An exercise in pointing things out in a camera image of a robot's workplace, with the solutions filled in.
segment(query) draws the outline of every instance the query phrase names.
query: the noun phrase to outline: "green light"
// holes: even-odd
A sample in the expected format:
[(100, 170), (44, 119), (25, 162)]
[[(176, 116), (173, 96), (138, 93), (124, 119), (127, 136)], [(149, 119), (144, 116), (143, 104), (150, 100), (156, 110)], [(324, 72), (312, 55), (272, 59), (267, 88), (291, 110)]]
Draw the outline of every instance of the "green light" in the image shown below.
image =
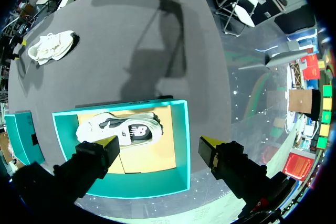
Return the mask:
[(324, 97), (332, 96), (332, 86), (331, 85), (323, 85), (323, 96)]
[(326, 137), (319, 137), (317, 141), (317, 148), (325, 149), (327, 146), (328, 139)]
[(323, 111), (322, 113), (322, 123), (330, 123), (331, 111)]

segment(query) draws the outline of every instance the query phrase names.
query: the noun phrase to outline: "folding chair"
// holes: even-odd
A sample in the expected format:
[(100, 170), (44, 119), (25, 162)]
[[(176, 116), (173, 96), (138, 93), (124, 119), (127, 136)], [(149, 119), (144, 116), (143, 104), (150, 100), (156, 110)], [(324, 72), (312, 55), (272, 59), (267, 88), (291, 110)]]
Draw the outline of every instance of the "folding chair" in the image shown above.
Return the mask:
[[(252, 5), (253, 5), (253, 9), (250, 13), (248, 13), (244, 8), (242, 8), (241, 6), (238, 5), (238, 2), (239, 0), (237, 0), (237, 2), (234, 2), (234, 3), (230, 3), (228, 4), (227, 6), (225, 7), (222, 7), (223, 10), (227, 11), (230, 13), (230, 16), (229, 16), (229, 19), (228, 21), (226, 22), (226, 25), (223, 29), (223, 32), (225, 34), (231, 34), (231, 35), (235, 35), (236, 37), (239, 37), (242, 33), (243, 33), (243, 30), (245, 29), (246, 26), (249, 26), (249, 27), (254, 27), (254, 23), (251, 19), (252, 15), (253, 15), (253, 12), (255, 10), (255, 8), (257, 7), (258, 5), (258, 0), (247, 0), (249, 1)], [(226, 7), (228, 6), (232, 6), (232, 10), (228, 10), (226, 9)], [(233, 33), (232, 31), (227, 31), (226, 28), (232, 18), (232, 16), (235, 15), (238, 17), (238, 19), (240, 20), (240, 22), (242, 22), (244, 25), (243, 29), (241, 30), (241, 32), (239, 34), (235, 34)]]

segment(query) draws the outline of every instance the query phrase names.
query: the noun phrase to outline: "red box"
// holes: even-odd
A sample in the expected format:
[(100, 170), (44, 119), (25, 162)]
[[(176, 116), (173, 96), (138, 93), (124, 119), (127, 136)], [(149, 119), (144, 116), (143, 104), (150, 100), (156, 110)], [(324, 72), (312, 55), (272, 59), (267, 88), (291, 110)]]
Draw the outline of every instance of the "red box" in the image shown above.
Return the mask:
[(314, 52), (314, 48), (313, 47), (307, 48), (306, 52), (309, 53), (309, 54), (312, 54)]
[(312, 168), (314, 159), (303, 157), (295, 153), (289, 153), (285, 167), (282, 172), (286, 175), (304, 181), (310, 169)]
[(317, 55), (308, 55), (301, 58), (301, 62), (307, 61), (307, 66), (316, 66), (318, 65)]
[(308, 66), (303, 69), (303, 78), (305, 80), (319, 80), (321, 78), (319, 66)]

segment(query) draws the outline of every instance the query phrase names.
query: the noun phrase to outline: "white sneaker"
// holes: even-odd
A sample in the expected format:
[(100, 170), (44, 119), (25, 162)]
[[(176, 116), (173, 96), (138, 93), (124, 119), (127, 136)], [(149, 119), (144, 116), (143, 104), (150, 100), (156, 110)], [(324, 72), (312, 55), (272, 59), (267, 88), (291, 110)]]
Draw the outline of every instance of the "white sneaker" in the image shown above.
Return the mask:
[(154, 144), (163, 134), (163, 126), (154, 113), (141, 113), (119, 118), (101, 113), (80, 124), (76, 135), (80, 142), (95, 142), (118, 136), (120, 146)]
[(40, 41), (28, 49), (28, 55), (40, 65), (47, 63), (50, 59), (59, 60), (71, 48), (74, 42), (74, 33), (69, 30), (41, 36)]

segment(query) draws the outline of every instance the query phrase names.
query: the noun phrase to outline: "gray table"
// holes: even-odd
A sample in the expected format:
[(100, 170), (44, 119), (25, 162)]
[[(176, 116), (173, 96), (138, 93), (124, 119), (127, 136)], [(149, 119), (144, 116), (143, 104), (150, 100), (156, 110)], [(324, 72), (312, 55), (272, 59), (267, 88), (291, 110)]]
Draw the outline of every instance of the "gray table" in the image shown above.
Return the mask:
[[(80, 36), (68, 55), (43, 66), (28, 57), (27, 48), (39, 36), (64, 30)], [(205, 0), (77, 0), (35, 27), (20, 53), (10, 66), (9, 111), (32, 112), (50, 170), (64, 162), (53, 112), (160, 95), (188, 101), (191, 189), (138, 200), (86, 195), (78, 200), (83, 208), (112, 217), (148, 218), (218, 198), (219, 185), (197, 153), (198, 139), (229, 139), (230, 95), (221, 40)]]

